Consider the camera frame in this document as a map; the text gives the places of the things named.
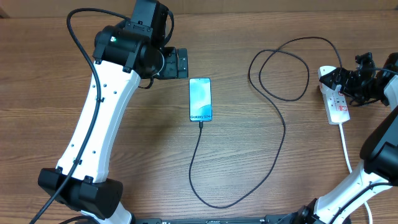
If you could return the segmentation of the Samsung Galaxy smartphone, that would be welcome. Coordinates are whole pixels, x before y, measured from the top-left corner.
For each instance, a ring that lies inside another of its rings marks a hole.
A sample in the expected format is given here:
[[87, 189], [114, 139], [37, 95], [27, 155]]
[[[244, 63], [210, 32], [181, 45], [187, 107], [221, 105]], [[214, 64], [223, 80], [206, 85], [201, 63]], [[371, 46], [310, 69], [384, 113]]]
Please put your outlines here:
[[209, 78], [189, 80], [189, 111], [191, 122], [212, 120], [211, 80]]

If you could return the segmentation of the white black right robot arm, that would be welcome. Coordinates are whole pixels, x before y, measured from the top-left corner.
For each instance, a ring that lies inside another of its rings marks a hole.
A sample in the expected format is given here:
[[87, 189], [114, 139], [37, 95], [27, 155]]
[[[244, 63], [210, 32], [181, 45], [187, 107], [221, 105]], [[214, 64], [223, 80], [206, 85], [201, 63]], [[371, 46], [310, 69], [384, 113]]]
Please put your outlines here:
[[349, 120], [348, 106], [380, 101], [391, 112], [365, 140], [360, 162], [337, 187], [314, 199], [291, 223], [348, 223], [349, 215], [378, 193], [397, 186], [397, 53], [377, 68], [371, 53], [357, 55], [356, 70], [322, 66], [320, 91], [330, 124]]

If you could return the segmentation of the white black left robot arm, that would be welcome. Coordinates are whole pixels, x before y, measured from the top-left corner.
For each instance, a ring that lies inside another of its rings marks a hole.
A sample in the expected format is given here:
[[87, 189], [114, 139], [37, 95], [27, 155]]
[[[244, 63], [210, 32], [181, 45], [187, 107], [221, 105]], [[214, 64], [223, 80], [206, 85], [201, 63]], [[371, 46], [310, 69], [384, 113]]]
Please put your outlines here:
[[95, 37], [85, 59], [91, 84], [80, 119], [54, 168], [40, 171], [38, 184], [89, 223], [134, 223], [122, 203], [123, 184], [108, 178], [114, 139], [124, 111], [141, 80], [188, 77], [184, 48], [169, 46], [172, 11], [158, 1], [137, 1], [131, 17], [122, 16]]

